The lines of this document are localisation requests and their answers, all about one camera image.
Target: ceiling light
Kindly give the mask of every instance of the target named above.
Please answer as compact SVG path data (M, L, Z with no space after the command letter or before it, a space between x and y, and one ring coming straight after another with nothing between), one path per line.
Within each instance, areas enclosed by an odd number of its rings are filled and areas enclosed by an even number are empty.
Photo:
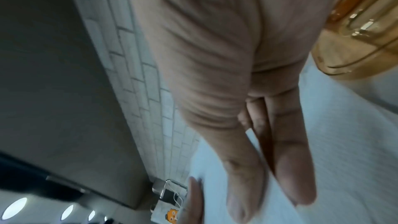
M70 205L61 215L61 221L65 220L73 211L73 205Z
M91 214L88 216L88 221L91 221L95 216L95 211L92 211Z
M12 203L9 207L6 208L3 215L1 216L1 219L6 220L14 217L24 208L24 206L26 205L26 201L28 201L28 198L22 198Z

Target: fingernail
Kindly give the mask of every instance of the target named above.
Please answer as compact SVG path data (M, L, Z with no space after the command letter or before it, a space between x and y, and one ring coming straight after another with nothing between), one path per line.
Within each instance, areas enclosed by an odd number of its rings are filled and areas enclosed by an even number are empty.
M237 223L244 223L245 220L245 210L240 202L240 200L233 194L228 197L227 208L229 215Z

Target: brick wall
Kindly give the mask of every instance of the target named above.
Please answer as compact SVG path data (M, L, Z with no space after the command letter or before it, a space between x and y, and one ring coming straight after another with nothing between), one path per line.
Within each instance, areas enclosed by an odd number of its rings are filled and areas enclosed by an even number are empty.
M74 0L149 175L186 183L199 135L186 126L129 0Z

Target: white brick wall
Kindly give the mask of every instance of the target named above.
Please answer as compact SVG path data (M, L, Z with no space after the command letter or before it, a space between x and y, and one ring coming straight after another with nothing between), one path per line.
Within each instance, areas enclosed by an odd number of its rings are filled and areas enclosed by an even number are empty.
M129 0L74 0L149 175L186 184L199 135L187 127Z

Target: transparent amber plastic container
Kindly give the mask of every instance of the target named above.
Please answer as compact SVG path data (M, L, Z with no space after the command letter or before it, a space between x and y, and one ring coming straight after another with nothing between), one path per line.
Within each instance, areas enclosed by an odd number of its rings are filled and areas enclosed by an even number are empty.
M321 71L338 79L365 78L396 66L398 0L339 0L312 55Z

